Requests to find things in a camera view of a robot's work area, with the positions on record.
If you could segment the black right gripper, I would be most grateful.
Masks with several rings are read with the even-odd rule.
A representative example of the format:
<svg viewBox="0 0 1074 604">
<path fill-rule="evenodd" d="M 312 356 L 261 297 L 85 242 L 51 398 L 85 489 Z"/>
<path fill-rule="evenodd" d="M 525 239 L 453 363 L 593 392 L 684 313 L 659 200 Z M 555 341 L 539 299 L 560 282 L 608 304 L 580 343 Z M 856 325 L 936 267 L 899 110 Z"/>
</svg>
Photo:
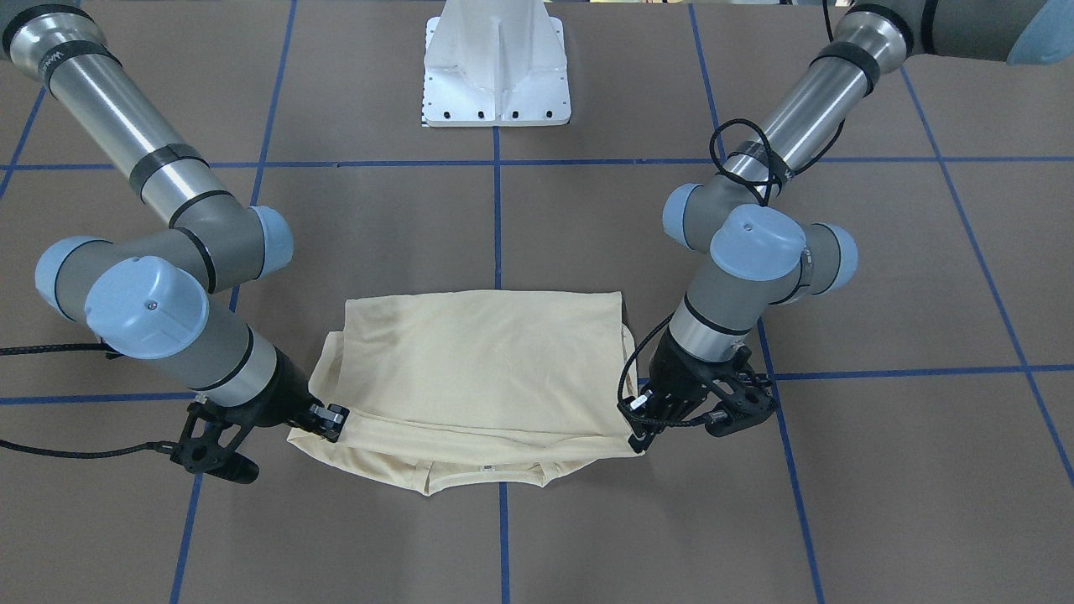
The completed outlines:
<svg viewBox="0 0 1074 604">
<path fill-rule="evenodd" d="M 261 393 L 234 408 L 191 403 L 171 460 L 190 473 L 207 473 L 226 481 L 250 484 L 258 464 L 238 452 L 240 444 L 256 428 L 290 425 L 336 443 L 349 416 L 338 404 L 323 404 L 310 393 L 306 375 L 277 349 L 276 368 Z"/>
</svg>

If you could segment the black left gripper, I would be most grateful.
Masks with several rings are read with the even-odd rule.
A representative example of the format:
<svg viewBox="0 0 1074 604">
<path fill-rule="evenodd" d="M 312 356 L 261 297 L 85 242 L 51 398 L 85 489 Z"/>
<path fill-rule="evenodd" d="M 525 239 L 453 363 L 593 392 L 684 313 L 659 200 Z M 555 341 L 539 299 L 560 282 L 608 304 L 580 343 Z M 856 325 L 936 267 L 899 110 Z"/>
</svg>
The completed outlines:
<svg viewBox="0 0 1074 604">
<path fill-rule="evenodd" d="M 736 346 L 725 361 L 702 361 L 665 332 L 649 360 L 649 382 L 638 396 L 620 394 L 628 444 L 642 454 L 668 428 L 703 427 L 723 437 L 761 425 L 779 409 L 772 382 L 749 363 L 751 348 Z"/>
</svg>

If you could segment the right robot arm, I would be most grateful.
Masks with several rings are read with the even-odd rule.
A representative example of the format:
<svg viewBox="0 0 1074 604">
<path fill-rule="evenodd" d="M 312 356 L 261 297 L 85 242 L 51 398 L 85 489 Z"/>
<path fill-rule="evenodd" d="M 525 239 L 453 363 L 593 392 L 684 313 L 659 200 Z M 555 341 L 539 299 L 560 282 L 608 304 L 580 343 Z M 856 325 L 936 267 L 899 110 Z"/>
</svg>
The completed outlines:
<svg viewBox="0 0 1074 604">
<path fill-rule="evenodd" d="M 3 60 L 66 107 L 164 222 L 120 243 L 64 238 L 34 272 L 50 310 L 195 396 L 177 440 L 133 450 L 250 484 L 258 464 L 240 447 L 257 428 L 288 425 L 337 442 L 347 409 L 316 398 L 293 361 L 217 298 L 290 263 L 293 236 L 279 212 L 237 201 L 73 1 L 4 1 Z"/>
</svg>

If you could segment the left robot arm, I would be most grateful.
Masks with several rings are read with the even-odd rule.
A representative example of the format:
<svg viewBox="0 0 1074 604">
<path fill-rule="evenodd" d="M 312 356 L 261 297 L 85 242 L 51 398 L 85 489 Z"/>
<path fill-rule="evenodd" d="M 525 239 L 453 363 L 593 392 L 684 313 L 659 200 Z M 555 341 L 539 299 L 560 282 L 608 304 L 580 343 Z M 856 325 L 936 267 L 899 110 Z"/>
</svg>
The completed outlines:
<svg viewBox="0 0 1074 604">
<path fill-rule="evenodd" d="M 634 454 L 784 418 L 829 442 L 1042 428 L 1035 376 L 1071 373 L 1070 1 L 852 1 L 809 27 L 760 8 L 698 62 L 705 179 L 661 206 L 690 278 L 648 329 L 655 380 L 613 388 Z"/>
</svg>

